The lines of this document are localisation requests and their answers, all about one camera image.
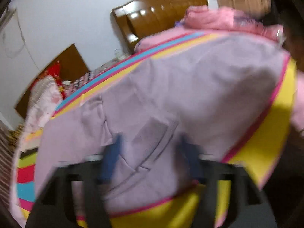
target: white wall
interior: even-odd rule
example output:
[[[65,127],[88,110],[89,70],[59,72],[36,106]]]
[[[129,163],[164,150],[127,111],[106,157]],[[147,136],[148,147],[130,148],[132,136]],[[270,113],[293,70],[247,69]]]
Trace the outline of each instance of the white wall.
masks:
[[[12,0],[10,5],[18,9],[28,50],[40,69],[72,43],[75,43],[88,67],[95,69],[112,59],[115,49],[121,48],[112,29],[110,12],[112,8],[127,1],[129,0]],[[209,4],[217,7],[216,0],[209,0]],[[2,60],[0,52],[0,72]],[[30,69],[24,71],[37,72],[33,70],[35,66],[31,59],[15,59],[14,62],[18,67],[30,64]],[[14,81],[18,91],[19,86],[26,87],[19,79]],[[3,81],[0,79],[0,111],[15,126],[18,119],[8,117],[12,111],[7,111],[8,108],[2,105],[2,86]]]

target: headboard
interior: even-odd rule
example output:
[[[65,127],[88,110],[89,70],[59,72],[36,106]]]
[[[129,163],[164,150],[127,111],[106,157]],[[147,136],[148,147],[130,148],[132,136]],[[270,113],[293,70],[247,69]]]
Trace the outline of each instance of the headboard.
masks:
[[[174,27],[189,6],[208,5],[207,0],[132,0],[112,9],[130,53],[140,39]]]
[[[88,67],[77,51],[75,44],[72,44],[70,47],[65,49],[60,55],[58,55],[54,60],[51,61],[49,65],[47,65],[37,76],[39,76],[45,69],[47,69],[50,65],[55,63],[56,61],[60,62],[60,78],[69,81],[75,81],[83,76],[85,73],[89,72]],[[15,106],[15,110],[19,113],[21,117],[25,119],[27,105],[29,102],[29,96],[31,94],[30,85],[25,93],[21,96],[20,100]]]

